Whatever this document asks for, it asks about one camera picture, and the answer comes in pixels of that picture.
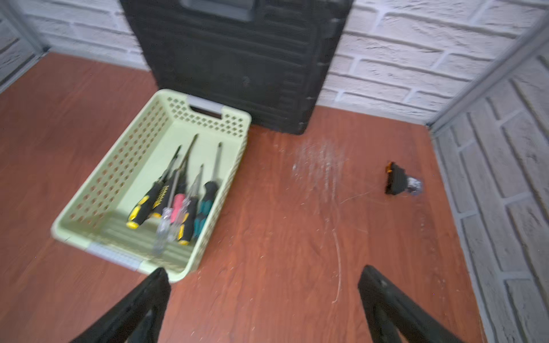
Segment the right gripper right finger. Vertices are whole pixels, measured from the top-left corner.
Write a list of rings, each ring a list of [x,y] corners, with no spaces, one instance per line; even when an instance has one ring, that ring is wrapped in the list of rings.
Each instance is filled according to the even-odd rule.
[[[374,342],[461,342],[372,265],[357,286]]]

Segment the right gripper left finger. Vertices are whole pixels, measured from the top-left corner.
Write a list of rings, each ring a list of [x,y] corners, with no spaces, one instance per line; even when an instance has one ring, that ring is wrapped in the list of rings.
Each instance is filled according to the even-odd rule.
[[[159,267],[73,342],[157,342],[170,300],[167,271]]]

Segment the clear handle small screwdriver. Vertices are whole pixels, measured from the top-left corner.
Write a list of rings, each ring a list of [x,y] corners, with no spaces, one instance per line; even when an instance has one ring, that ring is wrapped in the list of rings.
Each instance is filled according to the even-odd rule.
[[[172,203],[173,203],[175,191],[177,189],[177,183],[179,181],[179,178],[180,178],[180,169],[176,169],[171,178],[170,187],[168,189],[169,192],[167,193],[167,197],[166,197],[167,203],[164,205],[162,209],[161,222],[157,228],[157,238],[152,250],[154,256],[160,256],[167,244],[167,237],[170,231],[171,215],[173,213]]]

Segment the clear red handle screwdriver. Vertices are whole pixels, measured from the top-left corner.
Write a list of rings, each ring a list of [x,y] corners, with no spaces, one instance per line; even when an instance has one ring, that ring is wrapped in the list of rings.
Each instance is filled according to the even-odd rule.
[[[168,239],[170,241],[177,241],[177,238],[176,238],[177,231],[178,231],[178,228],[180,227],[180,225],[182,223],[182,220],[183,220],[183,217],[184,217],[184,215],[187,211],[187,207],[190,203],[190,197],[193,197],[193,196],[198,196],[199,197],[199,188],[200,188],[200,182],[202,181],[203,169],[204,169],[204,165],[202,164],[200,166],[200,171],[199,171],[198,175],[196,176],[196,178],[194,179],[191,187],[188,190],[186,190],[186,198],[183,201],[183,207],[180,210],[180,213],[179,213],[176,221],[174,222],[174,224],[170,225],[170,233],[169,233],[169,236],[168,236]]]

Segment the black yellow screwdriver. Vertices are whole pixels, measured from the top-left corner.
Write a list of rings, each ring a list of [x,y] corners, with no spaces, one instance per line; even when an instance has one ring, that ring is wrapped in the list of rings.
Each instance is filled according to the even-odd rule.
[[[131,230],[136,230],[149,218],[152,213],[153,205],[156,202],[161,189],[164,187],[165,182],[167,181],[168,174],[171,171],[173,164],[179,156],[181,147],[182,146],[177,147],[172,159],[170,160],[166,170],[162,173],[161,177],[152,184],[148,192],[133,207],[126,223],[126,226]]]
[[[188,245],[194,237],[194,221],[197,216],[198,203],[198,196],[190,197],[190,203],[176,236],[177,242],[181,245]]]

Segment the pink handle screwdriver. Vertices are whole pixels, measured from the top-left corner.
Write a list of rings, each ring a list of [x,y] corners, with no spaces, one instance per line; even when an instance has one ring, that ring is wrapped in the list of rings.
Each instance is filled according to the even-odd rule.
[[[173,198],[173,208],[172,208],[172,215],[170,219],[170,223],[174,224],[176,221],[180,210],[183,207],[183,201],[186,198],[186,190],[187,190],[187,165],[180,168],[179,178],[177,180],[177,183],[174,186],[174,198]]]

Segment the green black handle screwdriver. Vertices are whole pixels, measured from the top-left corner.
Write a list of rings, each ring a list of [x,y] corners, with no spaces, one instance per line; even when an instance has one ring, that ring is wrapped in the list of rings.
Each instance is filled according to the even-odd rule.
[[[221,154],[222,154],[222,143],[220,142],[217,145],[216,157],[215,157],[214,167],[212,171],[212,178],[210,181],[204,184],[205,194],[200,203],[198,214],[194,220],[194,236],[196,238],[199,237],[199,235],[201,234],[205,226],[206,219],[211,212],[214,200],[217,196],[217,192],[220,187],[218,182],[218,174],[219,174]]]

